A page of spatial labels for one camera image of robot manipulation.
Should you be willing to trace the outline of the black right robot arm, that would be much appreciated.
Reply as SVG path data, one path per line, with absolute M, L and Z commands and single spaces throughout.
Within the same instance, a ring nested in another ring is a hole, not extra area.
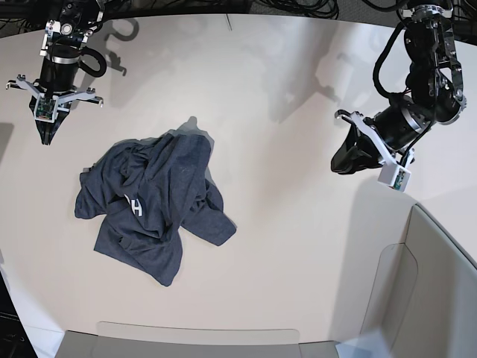
M 78 70 L 102 77 L 107 70 L 105 57 L 86 46 L 102 26 L 104 1 L 54 1 L 54 12 L 47 19 L 40 56 L 40 76 L 33 82 L 24 75 L 9 80 L 6 88 L 24 90 L 31 95 L 29 108 L 43 145 L 50 145 L 57 130 L 76 101 L 103 105 L 92 88 L 78 90 L 74 85 Z

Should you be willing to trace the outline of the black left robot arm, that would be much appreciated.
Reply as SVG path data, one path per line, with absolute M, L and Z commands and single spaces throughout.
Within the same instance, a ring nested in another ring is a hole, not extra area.
M 373 117 L 339 110 L 350 124 L 344 143 L 331 159 L 331 170 L 352 175 L 388 164 L 405 167 L 414 146 L 433 125 L 450 125 L 466 107 L 461 63 L 455 52 L 451 1 L 399 1 L 399 15 L 385 48 L 373 67 L 373 85 L 388 107 Z M 411 60 L 402 92 L 387 91 L 380 81 L 382 65 L 399 35 Z

